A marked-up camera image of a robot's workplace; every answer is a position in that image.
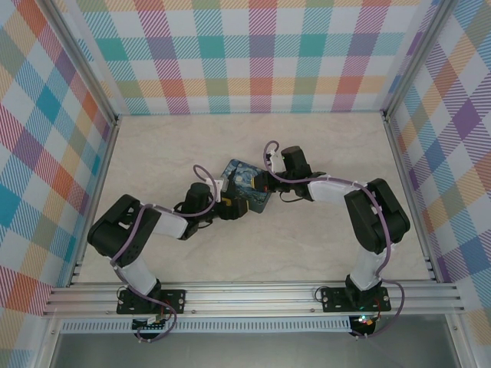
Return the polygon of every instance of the cable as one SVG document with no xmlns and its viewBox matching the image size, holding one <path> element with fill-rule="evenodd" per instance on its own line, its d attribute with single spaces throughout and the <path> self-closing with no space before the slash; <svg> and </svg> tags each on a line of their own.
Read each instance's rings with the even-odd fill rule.
<svg viewBox="0 0 491 368">
<path fill-rule="evenodd" d="M 285 200 L 283 199 L 283 197 L 282 197 L 282 194 L 283 194 L 283 192 L 280 192 L 280 193 L 279 193 L 279 198 L 280 198 L 280 199 L 282 200 L 282 202 L 284 202 L 284 203 L 293 203 L 293 202 L 298 202 L 298 201 L 303 200 L 303 198 L 297 198 L 297 199 L 292 199 L 291 201 L 285 201 Z"/>
<path fill-rule="evenodd" d="M 382 310 L 381 310 L 381 303 L 380 303 L 380 301 L 378 301 L 377 298 L 375 298 L 375 303 L 377 303 L 377 307 L 378 307 L 378 315 L 377 315 L 377 319 L 376 320 L 380 320 L 380 318 L 381 318 L 381 312 L 382 312 Z"/>
<path fill-rule="evenodd" d="M 130 236 L 128 236 L 128 239 L 126 240 L 126 242 L 123 244 L 123 246 L 121 247 L 121 249 L 115 254 L 114 257 L 112 257 L 112 259 L 110 260 L 110 265 L 114 268 L 114 271 L 116 272 L 116 275 L 119 277 L 119 279 L 125 283 L 125 284 L 129 284 L 128 281 L 126 280 L 126 278 L 123 276 L 123 274 L 121 273 L 120 271 L 120 268 L 117 266 L 117 260 L 121 257 L 121 255 L 128 249 L 128 247 L 130 246 L 131 242 L 133 241 L 134 237 L 135 237 L 135 234 L 137 233 L 137 230 L 140 226 L 140 222 L 141 222 L 141 218 L 143 217 L 143 213 L 145 212 L 146 209 L 157 209 L 161 212 L 168 212 L 168 213 L 173 213 L 173 214 L 176 214 L 180 217 L 187 217 L 187 218 L 190 218 L 190 217 L 198 217 L 198 216 L 201 216 L 201 215 L 204 215 L 205 213 L 207 213 L 209 210 L 212 209 L 212 207 L 215 205 L 215 199 L 217 198 L 218 196 L 218 188 L 216 186 L 216 182 L 215 180 L 213 179 L 212 175 L 208 172 L 208 170 L 206 170 L 204 167 L 202 167 L 201 165 L 194 165 L 193 166 L 193 171 L 194 173 L 196 174 L 196 176 L 198 176 L 198 178 L 200 178 L 201 180 L 205 180 L 198 172 L 196 169 L 201 169 L 211 180 L 212 184 L 213 184 L 213 200 L 211 201 L 211 203 L 209 204 L 209 206 L 207 208 L 205 208 L 204 210 L 200 211 L 200 212 L 197 212 L 197 213 L 190 213 L 190 214 L 184 214 L 184 213 L 178 213 L 178 212 L 174 212 L 173 210 L 170 210 L 170 209 L 167 209 L 165 207 L 162 207 L 161 205 L 154 205 L 154 204 L 146 204 L 146 205 L 143 205 L 141 208 L 140 208 L 140 211 L 138 212 L 138 215 L 137 215 L 137 219 L 135 220 L 134 224 L 133 224 L 133 228 L 131 229 L 131 233 L 130 233 Z M 154 341 L 158 341 L 160 339 L 163 339 L 165 336 L 167 336 L 170 331 L 176 326 L 176 323 L 177 323 L 177 312 L 174 310 L 174 308 L 172 308 L 170 305 L 168 305 L 167 303 L 163 303 L 162 301 L 158 301 L 157 299 L 153 299 L 147 295 L 143 295 L 141 294 L 138 290 L 136 290 L 135 288 L 133 288 L 131 285 L 128 285 L 128 290 L 132 291 L 134 294 L 136 294 L 137 296 L 145 299 L 146 301 L 149 301 L 151 303 L 155 303 L 155 304 L 158 304 L 164 308 L 167 308 L 170 313 L 174 316 L 173 318 L 173 322 L 171 324 L 171 326 L 165 330 L 164 332 L 162 333 L 159 333 L 159 335 L 153 339 L 143 339 L 140 335 L 140 329 L 137 330 L 137 337 L 139 339 L 139 341 L 143 341 L 143 342 L 146 342 L 146 343 L 152 343 Z"/>
<path fill-rule="evenodd" d="M 209 220 L 209 222 L 207 223 L 207 225 L 200 226 L 198 228 L 207 228 L 207 227 L 211 226 L 212 223 L 213 223 L 213 220 Z"/>
<path fill-rule="evenodd" d="M 339 179 L 339 178 L 335 178 L 333 176 L 328 176 L 328 177 L 319 177 L 319 178 L 307 178 L 307 179 L 289 180 L 289 179 L 283 179 L 283 178 L 277 176 L 272 171 L 271 166 L 268 164 L 268 158 L 267 158 L 268 148 L 272 144 L 275 144 L 276 145 L 275 150 L 278 150 L 279 149 L 279 143 L 278 143 L 278 141 L 276 141 L 276 140 L 270 140 L 266 144 L 266 146 L 264 147 L 264 150 L 262 151 L 262 160 L 263 160 L 263 162 L 265 164 L 266 169 L 268 170 L 268 173 L 273 178 L 275 178 L 276 180 L 279 180 L 280 182 L 286 182 L 288 184 L 300 184 L 300 183 L 305 183 L 305 182 L 331 181 L 331 182 L 339 182 L 341 184 L 347 184 L 347 185 L 350 185 L 350 186 L 356 186 L 357 188 L 363 190 L 363 192 L 370 199 L 372 205 L 375 207 L 375 210 L 377 211 L 378 218 L 381 220 L 382 229 L 384 230 L 384 236 L 385 236 L 385 241 L 386 241 L 386 247 L 385 248 L 387 250 L 387 253 L 385 255 L 384 261 L 382 262 L 382 264 L 380 265 L 380 267 L 375 271 L 375 276 L 378 277 L 378 278 L 380 278 L 382 280 L 382 282 L 385 282 L 387 284 L 395 284 L 395 285 L 397 285 L 400 288 L 400 293 L 401 293 L 400 306 L 397 309 L 397 312 L 394 315 L 394 317 L 392 318 L 392 320 L 390 320 L 390 322 L 388 324 L 386 324 L 384 327 L 382 327 L 379 331 L 377 331 L 376 333 L 373 333 L 370 336 L 371 337 L 376 337 L 376 336 L 380 335 L 381 333 L 383 333 L 384 331 L 386 331 L 387 328 L 389 328 L 390 326 L 392 326 L 392 324 L 394 324 L 394 321 L 399 317 L 400 312 L 402 311 L 402 308 L 404 307 L 404 301 L 405 301 L 406 295 L 404 293 L 404 288 L 402 287 L 402 285 L 400 283 L 398 283 L 397 281 L 384 279 L 384 278 L 382 278 L 380 276 L 380 273 L 382 272 L 382 270 L 389 263 L 392 243 L 390 241 L 390 233 L 389 233 L 389 228 L 387 227 L 387 221 L 385 220 L 384 214 L 382 213 L 382 210 L 381 210 L 380 206 L 378 205 L 377 200 L 375 199 L 374 195 L 371 194 L 371 192 L 367 188 L 365 188 L 364 186 L 362 186 L 361 184 L 359 184 L 357 182 L 352 182 L 352 181 L 346 180 L 346 179 Z"/>
<path fill-rule="evenodd" d="M 169 300 L 166 299 L 165 301 L 163 301 L 164 303 L 166 304 L 170 304 Z M 167 322 L 171 317 L 172 317 L 172 313 L 169 312 L 169 317 L 166 318 L 166 311 L 165 311 L 165 308 L 164 307 L 160 307 L 161 310 L 162 310 L 162 315 L 163 315 L 163 319 Z"/>
<path fill-rule="evenodd" d="M 319 286 L 319 287 L 317 288 L 317 290 L 315 290 L 315 292 L 314 292 L 314 299 L 315 299 L 315 301 L 318 301 L 319 303 L 322 303 L 322 301 L 321 301 L 321 300 L 319 300 L 319 299 L 317 298 L 317 293 L 318 293 L 318 292 L 319 292 L 319 290 L 321 290 L 322 288 L 327 288 L 327 286 Z"/>
<path fill-rule="evenodd" d="M 174 212 L 178 212 L 178 213 L 179 213 L 179 212 L 180 212 L 180 210 L 179 210 L 179 209 L 181 208 L 181 205 L 183 205 L 183 204 L 184 204 L 184 202 L 179 202 L 179 203 L 177 203 L 177 204 L 174 206 Z"/>
<path fill-rule="evenodd" d="M 121 292 L 121 289 L 125 289 L 124 286 L 120 286 L 117 290 L 116 290 L 116 298 L 121 301 L 121 298 L 120 298 L 120 292 Z"/>
</svg>

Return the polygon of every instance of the checkered wall panel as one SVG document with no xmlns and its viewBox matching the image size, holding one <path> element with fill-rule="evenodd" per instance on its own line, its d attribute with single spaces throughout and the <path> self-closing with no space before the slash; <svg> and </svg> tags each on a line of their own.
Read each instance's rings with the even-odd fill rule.
<svg viewBox="0 0 491 368">
<path fill-rule="evenodd" d="M 491 358 L 491 1 L 460 0 L 393 117 L 445 281 Z"/>
<path fill-rule="evenodd" d="M 399 66 L 399 70 L 397 71 L 397 75 L 392 81 L 392 84 L 390 85 L 389 92 L 387 96 L 384 99 L 384 103 L 382 104 L 382 110 L 387 109 L 387 105 L 390 102 L 390 99 L 394 95 L 394 91 L 397 89 L 399 86 L 400 79 L 403 77 L 403 75 L 406 73 L 407 68 L 411 64 L 411 61 L 413 60 L 414 52 L 417 50 L 418 46 L 420 45 L 421 41 L 423 40 L 423 35 L 427 31 L 428 27 L 431 24 L 431 21 L 433 20 L 433 16 L 437 12 L 438 5 L 440 5 L 442 0 L 432 0 L 431 5 L 427 10 L 427 13 L 425 14 L 423 21 L 420 24 L 420 27 L 417 30 L 416 35 L 414 36 L 413 41 L 411 42 L 411 46 L 407 50 L 406 55 L 404 56 L 403 62 Z"/>
<path fill-rule="evenodd" d="M 421 2 L 57 0 L 131 114 L 379 110 Z"/>
<path fill-rule="evenodd" d="M 69 271 L 109 124 L 34 0 L 0 2 L 0 367 Z"/>
</svg>

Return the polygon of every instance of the table surface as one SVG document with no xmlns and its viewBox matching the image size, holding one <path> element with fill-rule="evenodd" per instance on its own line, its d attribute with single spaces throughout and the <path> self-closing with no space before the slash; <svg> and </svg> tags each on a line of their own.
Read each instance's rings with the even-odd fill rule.
<svg viewBox="0 0 491 368">
<path fill-rule="evenodd" d="M 125 193 L 173 207 L 197 181 L 195 163 L 214 176 L 233 158 L 263 167 L 262 150 L 272 139 L 282 148 L 299 145 L 313 171 L 365 182 L 387 180 L 409 215 L 380 115 L 311 113 L 124 117 L 97 218 Z M 143 256 L 162 282 L 340 281 L 350 273 L 359 248 L 344 206 L 283 203 L 272 195 L 262 214 L 215 220 L 188 241 L 152 235 Z M 428 279 L 413 226 L 383 275 Z M 89 245 L 78 280 L 117 278 L 107 258 Z"/>
</svg>

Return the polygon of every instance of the gray floor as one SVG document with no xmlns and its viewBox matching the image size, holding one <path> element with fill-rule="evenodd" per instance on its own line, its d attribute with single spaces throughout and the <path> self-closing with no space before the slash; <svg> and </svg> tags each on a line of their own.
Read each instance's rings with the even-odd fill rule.
<svg viewBox="0 0 491 368">
<path fill-rule="evenodd" d="M 386 333 L 173 333 L 152 344 L 132 335 L 62 335 L 52 368 L 453 368 L 444 316 L 402 316 Z"/>
<path fill-rule="evenodd" d="M 168 207 L 196 181 L 194 163 L 219 176 L 232 158 L 263 167 L 271 139 L 299 145 L 314 171 L 345 179 L 386 179 L 407 210 L 378 113 L 233 114 L 124 117 L 97 216 L 131 194 Z M 153 235 L 143 250 L 168 281 L 344 280 L 358 249 L 344 206 L 271 197 L 265 211 L 215 221 L 188 241 Z M 427 279 L 414 228 L 393 253 L 386 278 Z M 79 281 L 117 281 L 106 258 L 88 247 Z"/>
</svg>

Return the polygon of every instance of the metal rail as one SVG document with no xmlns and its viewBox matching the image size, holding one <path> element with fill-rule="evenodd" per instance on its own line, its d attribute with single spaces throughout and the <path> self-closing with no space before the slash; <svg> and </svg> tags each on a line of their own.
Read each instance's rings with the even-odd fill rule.
<svg viewBox="0 0 491 368">
<path fill-rule="evenodd" d="M 406 292 L 403 314 L 459 314 L 463 302 L 454 284 L 434 281 L 401 281 Z M 353 313 L 325 314 L 315 301 L 314 291 L 321 285 L 344 287 L 343 282 L 250 282 L 163 284 L 163 288 L 185 289 L 186 310 L 180 317 L 307 317 L 347 316 Z M 117 289 L 122 284 L 73 284 L 55 288 L 44 310 L 46 317 L 113 317 Z M 400 306 L 399 288 L 385 285 L 392 311 Z"/>
<path fill-rule="evenodd" d="M 416 195 L 412 190 L 409 176 L 404 168 L 402 152 L 400 151 L 400 147 L 397 145 L 397 137 L 395 136 L 394 129 L 390 121 L 388 121 L 383 114 L 382 121 L 384 122 L 387 140 L 389 141 L 390 149 L 392 150 L 392 155 L 394 156 L 394 162 L 396 163 L 397 171 L 399 172 L 400 182 L 402 183 L 404 194 L 406 195 L 407 205 L 409 206 L 411 218 L 413 219 L 414 228 L 416 230 L 418 240 L 420 241 L 421 251 L 425 257 L 425 262 L 427 263 L 428 272 L 432 278 L 443 282 L 443 276 L 438 266 L 437 257 L 434 254 L 433 249 L 430 247 L 430 240 L 424 228 L 423 219 L 421 218 L 417 209 Z"/>
<path fill-rule="evenodd" d="M 89 205 L 89 209 L 85 216 L 85 223 L 82 229 L 80 238 L 78 239 L 75 257 L 71 260 L 71 273 L 67 274 L 63 280 L 64 285 L 69 285 L 72 281 L 76 281 L 78 275 L 80 274 L 80 269 L 82 266 L 82 261 L 84 260 L 85 251 L 87 250 L 87 235 L 91 226 L 94 224 L 95 215 L 97 213 L 97 207 L 99 206 L 99 201 L 101 200 L 102 188 L 104 187 L 104 181 L 106 180 L 107 171 L 109 170 L 109 162 L 113 156 L 114 147 L 116 146 L 117 134 L 119 133 L 119 123 L 122 119 L 119 119 L 110 128 L 109 140 L 107 141 L 106 152 L 104 153 L 104 158 L 102 160 L 101 168 L 99 170 L 99 175 L 97 176 L 97 181 L 94 189 L 94 194 L 92 195 L 92 200 Z"/>
</svg>

